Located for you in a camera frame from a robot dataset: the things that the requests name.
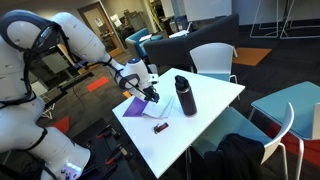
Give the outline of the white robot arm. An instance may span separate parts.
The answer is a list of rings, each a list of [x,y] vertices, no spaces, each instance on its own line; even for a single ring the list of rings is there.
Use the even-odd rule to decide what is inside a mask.
[[[62,44],[69,56],[104,65],[120,88],[141,100],[156,102],[156,74],[141,59],[122,65],[83,22],[68,12],[46,19],[27,10],[12,10],[0,21],[0,152],[22,150],[45,161],[41,180],[76,180],[91,152],[55,127],[36,121],[45,101],[30,81],[30,65]]]

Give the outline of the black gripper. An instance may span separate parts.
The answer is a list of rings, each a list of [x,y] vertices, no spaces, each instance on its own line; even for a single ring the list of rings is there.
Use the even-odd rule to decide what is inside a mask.
[[[158,94],[156,94],[156,90],[154,89],[153,86],[149,86],[149,87],[147,87],[147,88],[144,88],[144,89],[143,89],[143,92],[145,93],[145,95],[146,95],[149,99],[151,99],[151,100],[150,100],[151,102],[158,103],[160,97],[159,97]]]

